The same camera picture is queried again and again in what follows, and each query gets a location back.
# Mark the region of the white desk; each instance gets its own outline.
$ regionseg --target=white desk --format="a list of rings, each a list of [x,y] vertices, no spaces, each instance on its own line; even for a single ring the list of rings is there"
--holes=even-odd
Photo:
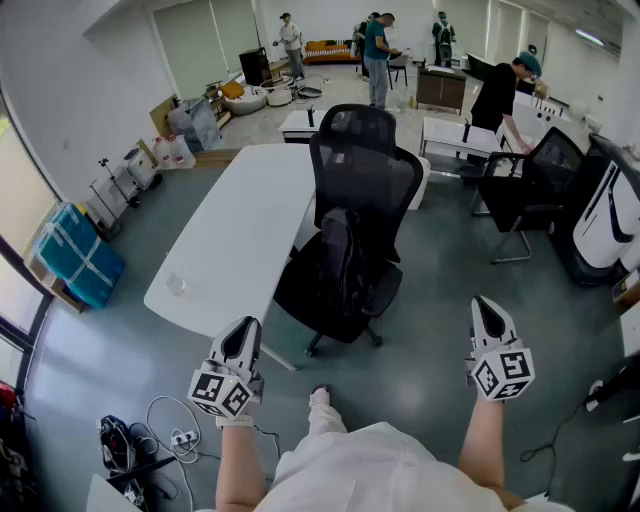
[[[316,110],[313,113],[313,126],[309,126],[307,111],[294,110],[280,125],[278,131],[282,132],[282,138],[285,142],[308,143],[311,136],[320,128],[320,123],[326,113],[326,110]]]
[[[242,149],[182,230],[145,305],[209,337],[243,316],[264,322],[314,192],[308,146]],[[186,282],[183,295],[166,286],[171,273]],[[261,349],[295,369],[266,345]]]
[[[444,149],[487,158],[495,151],[501,151],[496,134],[491,130],[472,126],[467,142],[462,142],[464,124],[425,117],[420,138],[420,156],[424,157],[427,148]]]

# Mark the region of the black speaker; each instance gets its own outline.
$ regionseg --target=black speaker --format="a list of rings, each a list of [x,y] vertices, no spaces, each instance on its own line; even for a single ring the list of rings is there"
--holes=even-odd
[[[262,82],[271,80],[269,60],[264,48],[241,53],[240,64],[242,64],[242,72],[247,85],[260,85]]]

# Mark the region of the trash bag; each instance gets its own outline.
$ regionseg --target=trash bag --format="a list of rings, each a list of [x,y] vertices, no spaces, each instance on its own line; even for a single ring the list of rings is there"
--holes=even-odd
[[[169,128],[184,135],[192,153],[215,149],[222,137],[207,99],[185,100],[167,115]]]

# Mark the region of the black office chair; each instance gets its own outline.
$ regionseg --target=black office chair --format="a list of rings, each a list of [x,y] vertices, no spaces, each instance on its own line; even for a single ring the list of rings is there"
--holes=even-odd
[[[495,176],[498,164],[511,161],[508,176]],[[564,192],[580,167],[582,151],[558,128],[551,128],[528,155],[493,153],[482,177],[474,180],[477,191],[471,203],[473,216],[493,217],[498,231],[504,233],[496,256],[513,232],[518,232],[526,249],[524,256],[497,258],[491,264],[528,260],[531,245],[524,231],[549,230],[563,210]],[[482,199],[486,210],[478,210]]]
[[[359,237],[372,283],[362,311],[343,316],[319,295],[317,233],[285,267],[274,298],[291,316],[317,331],[305,353],[312,357],[322,336],[351,343],[366,331],[375,346],[382,339],[369,327],[391,304],[402,279],[395,237],[422,181],[417,157],[395,146],[395,118],[364,105],[337,105],[324,116],[310,142],[316,180],[315,225],[335,207],[360,217]]]
[[[398,75],[400,71],[404,71],[404,85],[409,87],[409,81],[407,80],[407,56],[400,55],[397,59],[387,61],[387,73],[389,73],[389,85],[393,91],[393,81],[391,80],[391,72],[396,72],[396,82],[398,81]]]

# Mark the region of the bag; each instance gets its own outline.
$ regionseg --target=bag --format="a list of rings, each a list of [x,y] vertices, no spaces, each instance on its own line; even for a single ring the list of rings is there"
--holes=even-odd
[[[361,313],[369,289],[359,228],[360,216],[344,208],[327,212],[320,225],[320,299],[345,317]]]
[[[446,44],[451,46],[451,25],[447,24],[445,27],[442,22],[440,22],[440,33],[438,34],[438,44],[443,45]]]
[[[220,129],[206,99],[185,100],[167,115],[174,135],[184,135],[192,153],[215,149]]]

